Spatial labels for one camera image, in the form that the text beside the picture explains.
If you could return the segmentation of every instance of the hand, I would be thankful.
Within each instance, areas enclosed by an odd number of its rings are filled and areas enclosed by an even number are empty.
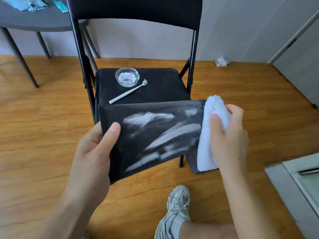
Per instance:
[[[99,122],[81,138],[62,198],[93,210],[104,201],[110,187],[109,155],[120,130],[120,125],[114,122],[103,136]]]
[[[226,131],[217,114],[211,116],[211,151],[222,176],[246,175],[248,136],[242,127],[244,110],[235,105],[226,105],[233,116]]]

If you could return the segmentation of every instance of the folded towel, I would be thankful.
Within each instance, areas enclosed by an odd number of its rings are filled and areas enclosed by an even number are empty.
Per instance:
[[[3,0],[20,11],[37,11],[46,9],[48,6],[42,0]]]
[[[204,106],[202,132],[197,150],[197,169],[199,171],[218,169],[218,164],[212,156],[210,143],[210,119],[212,114],[217,114],[220,117],[224,131],[227,129],[229,121],[232,118],[220,96],[214,95],[207,98]]]

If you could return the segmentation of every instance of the plastic bag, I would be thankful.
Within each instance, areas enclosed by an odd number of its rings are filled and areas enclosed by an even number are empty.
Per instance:
[[[215,61],[217,67],[223,68],[226,67],[230,62],[225,60],[223,56],[220,56],[216,61]]]

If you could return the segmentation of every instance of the person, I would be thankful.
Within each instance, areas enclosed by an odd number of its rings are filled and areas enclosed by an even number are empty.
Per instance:
[[[168,198],[168,211],[157,226],[155,239],[280,238],[248,180],[248,136],[242,127],[243,109],[230,104],[226,107],[233,114],[226,131],[220,118],[216,114],[211,116],[211,151],[219,165],[233,224],[191,222],[189,190],[179,185]],[[79,141],[66,189],[44,219],[36,238],[82,238],[94,210],[108,193],[109,154],[120,129],[118,123],[113,123],[102,136],[98,123]]]

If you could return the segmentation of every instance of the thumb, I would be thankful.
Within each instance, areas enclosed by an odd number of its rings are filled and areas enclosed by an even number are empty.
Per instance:
[[[109,156],[110,152],[119,138],[121,126],[117,122],[114,122],[107,132],[104,134],[101,142],[96,146],[95,150],[99,152],[103,157]]]
[[[223,125],[217,114],[211,116],[211,143],[217,143],[224,136]]]

